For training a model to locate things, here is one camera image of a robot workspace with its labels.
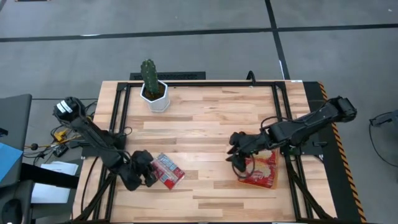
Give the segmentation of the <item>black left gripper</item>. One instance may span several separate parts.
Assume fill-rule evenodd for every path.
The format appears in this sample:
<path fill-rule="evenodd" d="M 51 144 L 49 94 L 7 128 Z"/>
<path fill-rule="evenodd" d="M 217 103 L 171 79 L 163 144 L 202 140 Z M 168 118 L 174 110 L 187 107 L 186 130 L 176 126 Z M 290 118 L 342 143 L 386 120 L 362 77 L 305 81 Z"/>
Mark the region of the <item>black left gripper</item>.
<path fill-rule="evenodd" d="M 137 175 L 144 176 L 144 184 L 151 187 L 157 182 L 154 171 L 157 170 L 157 160 L 152 157 L 149 151 L 135 151 L 131 157 L 133 167 Z"/>

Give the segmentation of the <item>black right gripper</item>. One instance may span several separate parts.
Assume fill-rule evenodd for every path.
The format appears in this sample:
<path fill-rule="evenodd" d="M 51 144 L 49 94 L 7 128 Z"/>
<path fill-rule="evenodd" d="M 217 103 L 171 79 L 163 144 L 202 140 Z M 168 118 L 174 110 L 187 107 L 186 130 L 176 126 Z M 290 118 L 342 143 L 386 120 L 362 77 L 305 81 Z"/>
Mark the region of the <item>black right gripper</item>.
<path fill-rule="evenodd" d="M 246 158 L 241 154 L 257 154 L 261 150 L 270 149 L 269 137 L 265 133 L 246 134 L 234 132 L 229 139 L 232 148 L 227 152 L 226 161 L 232 161 L 233 166 L 240 172 L 246 171 Z"/>

